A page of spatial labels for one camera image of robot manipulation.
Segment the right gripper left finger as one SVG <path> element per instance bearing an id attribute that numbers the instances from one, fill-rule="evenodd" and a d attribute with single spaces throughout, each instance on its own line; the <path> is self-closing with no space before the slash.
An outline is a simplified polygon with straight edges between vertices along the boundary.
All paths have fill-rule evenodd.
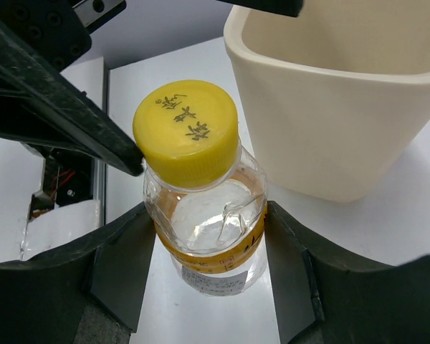
<path id="1" fill-rule="evenodd" d="M 127 343 L 138 329 L 154 241 L 138 204 L 67 244 L 0 263 L 0 343 Z"/>

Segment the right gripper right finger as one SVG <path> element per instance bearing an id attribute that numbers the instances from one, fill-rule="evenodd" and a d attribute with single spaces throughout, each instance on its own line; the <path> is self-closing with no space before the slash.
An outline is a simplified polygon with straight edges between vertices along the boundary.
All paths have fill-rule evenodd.
<path id="1" fill-rule="evenodd" d="M 267 204 L 265 242 L 282 343 L 430 343 L 430 255 L 394 267 Z"/>

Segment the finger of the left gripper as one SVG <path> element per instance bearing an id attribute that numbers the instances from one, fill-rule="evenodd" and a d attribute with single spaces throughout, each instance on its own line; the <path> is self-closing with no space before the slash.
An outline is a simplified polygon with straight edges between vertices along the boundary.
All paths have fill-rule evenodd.
<path id="1" fill-rule="evenodd" d="M 220 0 L 221 2 L 243 6 L 271 14 L 298 17 L 304 6 L 303 0 Z"/>

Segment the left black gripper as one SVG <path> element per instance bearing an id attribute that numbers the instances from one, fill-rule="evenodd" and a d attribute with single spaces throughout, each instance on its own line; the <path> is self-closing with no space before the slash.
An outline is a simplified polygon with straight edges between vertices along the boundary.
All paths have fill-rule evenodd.
<path id="1" fill-rule="evenodd" d="M 74 4 L 0 0 L 0 138 L 83 153 L 138 176 L 137 145 L 62 75 L 121 8 Z"/>

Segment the yellow label plastic bottle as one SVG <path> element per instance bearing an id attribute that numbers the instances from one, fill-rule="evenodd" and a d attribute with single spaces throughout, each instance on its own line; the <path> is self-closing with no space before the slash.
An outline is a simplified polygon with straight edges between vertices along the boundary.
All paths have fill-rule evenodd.
<path id="1" fill-rule="evenodd" d="M 179 277 L 217 297 L 251 287 L 267 265 L 267 178 L 230 95 L 202 80 L 162 85 L 135 111 L 133 136 L 143 201 Z"/>

